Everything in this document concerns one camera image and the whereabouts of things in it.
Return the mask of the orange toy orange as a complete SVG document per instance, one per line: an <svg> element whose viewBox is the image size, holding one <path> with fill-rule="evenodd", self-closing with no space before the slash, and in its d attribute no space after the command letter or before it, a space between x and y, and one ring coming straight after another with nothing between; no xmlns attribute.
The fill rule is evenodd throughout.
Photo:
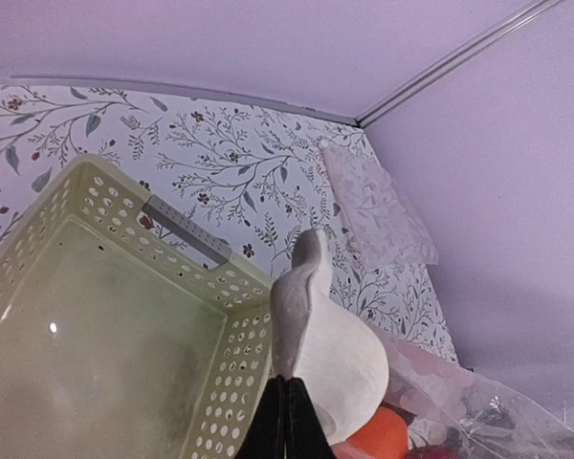
<svg viewBox="0 0 574 459"><path fill-rule="evenodd" d="M381 406L365 426L332 450L337 458L403 459L408 451L408 427L395 411Z"/></svg>

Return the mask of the white toy garlic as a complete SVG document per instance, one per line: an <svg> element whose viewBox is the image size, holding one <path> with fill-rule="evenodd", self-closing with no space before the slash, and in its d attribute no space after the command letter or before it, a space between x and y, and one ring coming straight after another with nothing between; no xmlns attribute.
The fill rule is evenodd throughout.
<svg viewBox="0 0 574 459"><path fill-rule="evenodd" d="M270 292L273 369L303 380L329 444L347 440L380 406L386 350L372 329L330 297L333 264L325 234L297 238L291 268Z"/></svg>

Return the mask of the red toy apple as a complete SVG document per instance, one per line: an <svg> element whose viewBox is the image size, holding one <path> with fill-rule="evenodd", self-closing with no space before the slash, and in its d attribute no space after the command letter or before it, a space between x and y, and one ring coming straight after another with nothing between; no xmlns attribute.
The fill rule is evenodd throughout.
<svg viewBox="0 0 574 459"><path fill-rule="evenodd" d="M448 444L413 448L406 455L407 459L463 459L467 457L467 452L463 448Z"/></svg>

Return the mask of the clear zip top bag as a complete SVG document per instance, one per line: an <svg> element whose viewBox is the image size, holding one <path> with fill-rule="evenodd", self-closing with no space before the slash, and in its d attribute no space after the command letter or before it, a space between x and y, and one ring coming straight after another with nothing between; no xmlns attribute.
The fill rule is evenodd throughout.
<svg viewBox="0 0 574 459"><path fill-rule="evenodd" d="M463 448L467 458L574 458L574 429L519 392L422 350L378 334L389 384L381 406L408 427L408 451Z"/></svg>

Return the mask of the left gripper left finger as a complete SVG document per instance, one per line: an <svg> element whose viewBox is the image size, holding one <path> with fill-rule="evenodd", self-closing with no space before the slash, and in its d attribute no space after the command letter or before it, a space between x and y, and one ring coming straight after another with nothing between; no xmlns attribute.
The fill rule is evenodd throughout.
<svg viewBox="0 0 574 459"><path fill-rule="evenodd" d="M236 459L283 459L285 456L287 382L267 381Z"/></svg>

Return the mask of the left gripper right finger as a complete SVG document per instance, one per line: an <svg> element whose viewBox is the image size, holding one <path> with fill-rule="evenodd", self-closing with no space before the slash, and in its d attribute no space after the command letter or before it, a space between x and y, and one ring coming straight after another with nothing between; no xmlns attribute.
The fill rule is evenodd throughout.
<svg viewBox="0 0 574 459"><path fill-rule="evenodd" d="M304 381L287 382L286 457L288 459L334 459Z"/></svg>

